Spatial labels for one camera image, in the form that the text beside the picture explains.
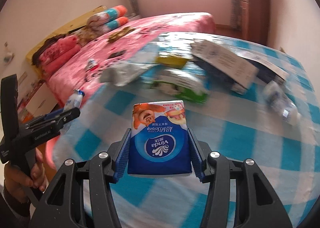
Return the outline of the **person's left hand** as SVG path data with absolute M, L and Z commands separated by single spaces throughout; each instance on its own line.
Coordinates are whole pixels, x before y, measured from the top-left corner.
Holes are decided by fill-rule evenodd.
M 26 203 L 28 196 L 24 187 L 33 187 L 44 192 L 47 187 L 47 177 L 43 166 L 43 155 L 38 148 L 36 152 L 36 163 L 33 165 L 30 176 L 24 174 L 18 167 L 9 161 L 4 166 L 4 186 L 8 192 L 18 200 L 19 203 Z

